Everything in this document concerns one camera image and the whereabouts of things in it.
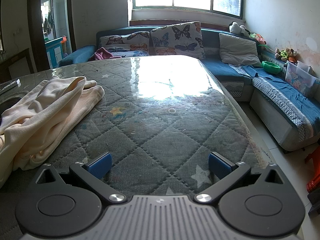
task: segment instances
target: butterfly print pillow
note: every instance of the butterfly print pillow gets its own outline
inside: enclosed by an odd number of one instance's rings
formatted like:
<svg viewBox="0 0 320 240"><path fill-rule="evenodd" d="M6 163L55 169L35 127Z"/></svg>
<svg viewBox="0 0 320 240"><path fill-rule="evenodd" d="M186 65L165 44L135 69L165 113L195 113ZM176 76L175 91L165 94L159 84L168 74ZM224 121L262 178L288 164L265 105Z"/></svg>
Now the butterfly print pillow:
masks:
<svg viewBox="0 0 320 240"><path fill-rule="evenodd" d="M135 32L128 35L100 37L99 48L104 47L113 56L149 56L150 32Z"/></svg>
<svg viewBox="0 0 320 240"><path fill-rule="evenodd" d="M201 23L168 25L150 32L156 55L186 55L205 58Z"/></svg>

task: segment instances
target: yellow star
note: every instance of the yellow star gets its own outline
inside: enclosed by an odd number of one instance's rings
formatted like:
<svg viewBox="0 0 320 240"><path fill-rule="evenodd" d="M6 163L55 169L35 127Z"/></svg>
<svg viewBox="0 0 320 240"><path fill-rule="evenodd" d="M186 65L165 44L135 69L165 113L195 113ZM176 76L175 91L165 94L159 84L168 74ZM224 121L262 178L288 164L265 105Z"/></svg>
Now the yellow star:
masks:
<svg viewBox="0 0 320 240"><path fill-rule="evenodd" d="M112 113L113 115L122 114L122 112L120 111L120 107L113 107L110 113Z"/></svg>

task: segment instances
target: blue cabinet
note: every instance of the blue cabinet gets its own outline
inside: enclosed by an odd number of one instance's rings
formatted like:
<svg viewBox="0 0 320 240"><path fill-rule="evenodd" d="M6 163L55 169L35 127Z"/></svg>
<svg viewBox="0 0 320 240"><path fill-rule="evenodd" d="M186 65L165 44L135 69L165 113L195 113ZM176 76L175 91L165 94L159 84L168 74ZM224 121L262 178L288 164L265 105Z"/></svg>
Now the blue cabinet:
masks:
<svg viewBox="0 0 320 240"><path fill-rule="evenodd" d="M63 59L62 40L63 37L45 43L50 68L55 68L59 61Z"/></svg>

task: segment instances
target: tile floor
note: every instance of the tile floor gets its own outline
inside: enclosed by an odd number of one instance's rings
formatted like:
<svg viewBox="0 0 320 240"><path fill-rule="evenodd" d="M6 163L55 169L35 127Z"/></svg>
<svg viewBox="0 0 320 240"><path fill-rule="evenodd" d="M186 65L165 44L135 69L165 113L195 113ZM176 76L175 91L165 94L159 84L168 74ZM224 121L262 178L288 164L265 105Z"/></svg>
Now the tile floor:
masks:
<svg viewBox="0 0 320 240"><path fill-rule="evenodd" d="M305 205L306 216L301 226L302 230L300 230L298 235L305 240L319 240L320 215L312 219L308 216L311 203L307 198L308 192L306 190L306 183L314 175L313 163L312 161L309 161L307 164L304 164L305 157L312 153L318 147L318 144L315 143L305 147L305 151L300 149L289 154L284 154L282 148L270 134L261 119L253 110L249 108L249 103L239 102L239 105L266 143L272 154L272 157L283 170L284 174L288 177L289 181L294 186L303 204Z"/></svg>

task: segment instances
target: white pillow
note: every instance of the white pillow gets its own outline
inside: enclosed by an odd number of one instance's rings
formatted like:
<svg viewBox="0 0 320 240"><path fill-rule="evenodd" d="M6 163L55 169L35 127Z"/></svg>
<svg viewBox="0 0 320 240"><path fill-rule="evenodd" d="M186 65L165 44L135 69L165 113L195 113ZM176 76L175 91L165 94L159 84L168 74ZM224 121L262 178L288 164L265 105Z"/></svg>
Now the white pillow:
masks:
<svg viewBox="0 0 320 240"><path fill-rule="evenodd" d="M254 41L219 33L220 58L225 64L262 67Z"/></svg>
<svg viewBox="0 0 320 240"><path fill-rule="evenodd" d="M103 36L99 39L99 48L104 47L113 56L149 56L149 38L150 32Z"/></svg>
<svg viewBox="0 0 320 240"><path fill-rule="evenodd" d="M151 31L156 55L205 58L200 22L168 25Z"/></svg>

